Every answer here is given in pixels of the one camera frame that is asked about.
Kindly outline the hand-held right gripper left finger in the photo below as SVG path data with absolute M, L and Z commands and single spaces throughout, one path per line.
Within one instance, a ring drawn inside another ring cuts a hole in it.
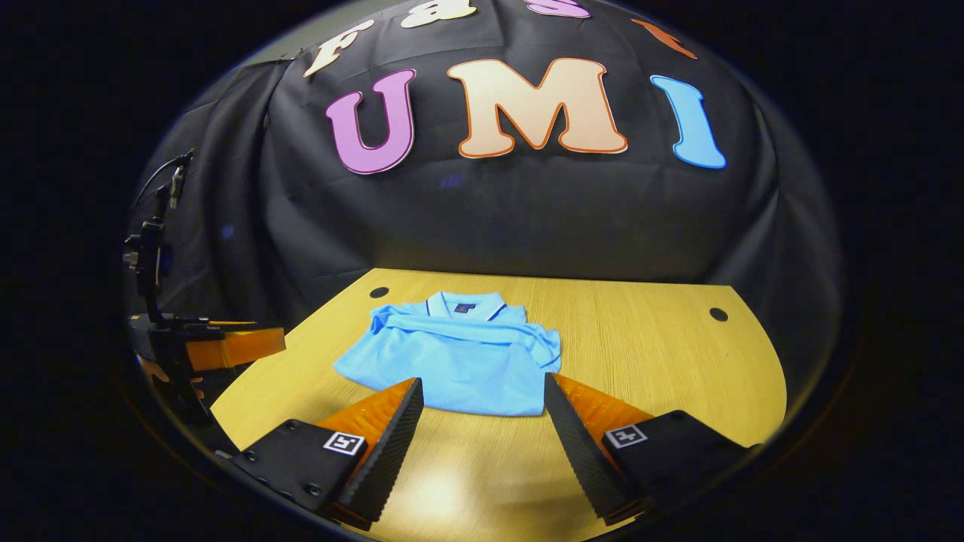
M 368 531 L 381 519 L 423 407 L 423 381 L 409 378 L 324 421 L 287 419 L 230 463 L 283 500 Z

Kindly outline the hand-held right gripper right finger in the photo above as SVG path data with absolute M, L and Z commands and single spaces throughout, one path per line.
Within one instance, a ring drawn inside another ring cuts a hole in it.
M 544 402 L 607 525 L 688 504 L 751 452 L 684 410 L 653 415 L 558 373 L 545 374 Z

